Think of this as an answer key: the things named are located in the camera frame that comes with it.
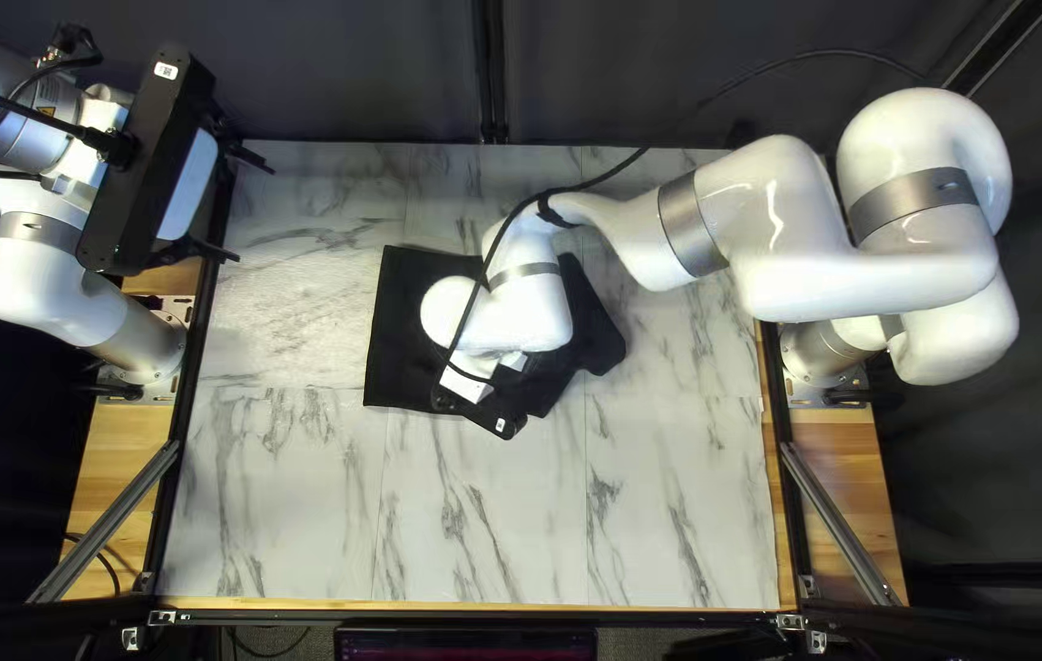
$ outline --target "mounting plate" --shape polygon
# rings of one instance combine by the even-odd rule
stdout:
[[[783,383],[787,387],[787,406],[791,409],[864,409],[865,402],[824,403],[825,388],[812,386],[796,378],[786,368],[782,368]],[[866,391],[868,389],[868,373],[865,366],[858,365],[844,374],[843,383],[837,391]]]

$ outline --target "silver metal band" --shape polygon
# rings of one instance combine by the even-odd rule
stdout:
[[[855,243],[895,219],[946,204],[977,204],[970,177],[962,168],[935,167],[886,181],[855,200],[848,226]]]
[[[680,266],[693,278],[713,273],[729,266],[721,254],[718,243],[709,234],[701,207],[696,200],[693,175],[696,171],[678,176],[661,186],[659,195],[660,222],[668,244],[676,253]]]
[[[0,217],[0,239],[23,239],[58,248],[70,255],[80,242],[80,230],[50,216],[7,212]]]
[[[561,275],[562,269],[560,269],[556,263],[548,262],[535,262],[535,263],[523,263],[520,266],[511,266],[501,270],[498,274],[488,278],[488,288],[490,290],[495,290],[501,285],[507,283],[510,279],[524,278],[527,275],[539,275],[543,273],[549,273],[551,275]]]

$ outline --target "cable clip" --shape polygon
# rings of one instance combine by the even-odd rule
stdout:
[[[541,218],[550,224],[556,224],[556,226],[562,229],[572,229],[574,228],[574,225],[566,222],[566,219],[562,218],[561,214],[549,206],[549,196],[563,192],[565,192],[565,190],[562,188],[550,188],[549,191],[544,191],[538,196],[538,218]]]

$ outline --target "black towel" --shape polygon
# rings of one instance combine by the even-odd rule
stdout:
[[[445,389],[432,393],[443,366],[443,349],[424,332],[419,308],[437,280],[448,275],[477,278],[480,258],[386,246],[370,323],[363,402],[464,415],[506,439],[525,425],[526,414],[546,416],[578,369],[605,374],[627,354],[627,342],[590,287],[578,260],[565,254],[557,262],[574,320],[571,341],[551,352],[527,353],[526,367],[520,372],[496,368],[494,392],[473,405],[454,394],[444,396]]]

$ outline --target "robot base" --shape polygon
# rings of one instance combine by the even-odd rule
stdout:
[[[183,340],[190,328],[191,320],[194,319],[194,296],[153,296],[162,300],[159,309],[152,309],[154,315],[162,318],[166,323],[173,325]],[[160,374],[155,371],[153,374],[135,373],[127,371],[115,365],[102,365],[97,373],[97,383],[105,386],[142,386],[142,397],[135,399],[123,398],[119,395],[98,396],[99,403],[116,403],[131,406],[174,406],[177,397],[177,382],[182,375],[181,364],[170,374]]]

